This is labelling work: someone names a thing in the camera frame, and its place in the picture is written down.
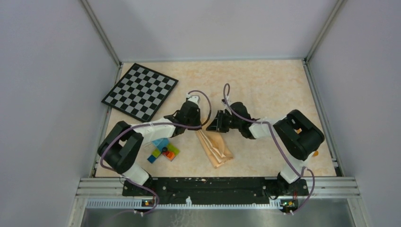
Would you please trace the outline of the orange cloth napkin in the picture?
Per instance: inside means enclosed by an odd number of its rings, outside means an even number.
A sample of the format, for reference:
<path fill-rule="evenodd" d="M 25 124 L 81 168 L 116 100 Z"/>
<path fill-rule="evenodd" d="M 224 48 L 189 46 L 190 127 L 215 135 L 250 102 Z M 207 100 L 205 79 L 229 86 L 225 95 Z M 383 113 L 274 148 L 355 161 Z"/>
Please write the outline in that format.
<path fill-rule="evenodd" d="M 199 142 L 209 159 L 211 165 L 217 169 L 224 165 L 226 162 L 234 159 L 234 155 L 228 149 L 223 137 L 220 133 L 206 131 L 210 125 L 211 120 L 202 127 L 201 130 L 195 132 Z"/>

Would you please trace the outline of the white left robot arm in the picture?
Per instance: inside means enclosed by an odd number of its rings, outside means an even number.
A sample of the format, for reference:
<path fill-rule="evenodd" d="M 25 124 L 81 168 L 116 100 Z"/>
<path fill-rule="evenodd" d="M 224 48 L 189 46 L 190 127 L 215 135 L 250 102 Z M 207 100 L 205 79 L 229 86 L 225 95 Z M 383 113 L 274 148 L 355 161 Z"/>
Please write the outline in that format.
<path fill-rule="evenodd" d="M 139 195 L 149 194 L 150 175 L 136 163 L 138 152 L 142 145 L 155 140 L 178 136 L 186 129 L 199 130 L 201 115 L 196 98 L 188 98 L 181 109 L 156 121 L 136 125 L 118 122 L 100 144 L 98 155 L 113 171 L 134 182 L 133 188 Z"/>

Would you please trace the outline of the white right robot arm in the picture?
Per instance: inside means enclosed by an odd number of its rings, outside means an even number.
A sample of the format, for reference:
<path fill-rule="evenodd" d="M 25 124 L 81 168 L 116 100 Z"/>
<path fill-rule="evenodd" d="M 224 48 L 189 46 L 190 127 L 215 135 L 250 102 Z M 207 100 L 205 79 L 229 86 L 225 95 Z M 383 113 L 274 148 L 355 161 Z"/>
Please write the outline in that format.
<path fill-rule="evenodd" d="M 296 189 L 296 181 L 325 140 L 323 132 L 297 109 L 272 124 L 268 119 L 252 118 L 241 102 L 219 110 L 206 127 L 207 131 L 218 133 L 226 133 L 230 129 L 238 130 L 247 139 L 270 136 L 276 145 L 284 145 L 289 155 L 284 157 L 286 165 L 278 174 L 277 182 L 278 191 L 284 195 L 290 195 Z"/>

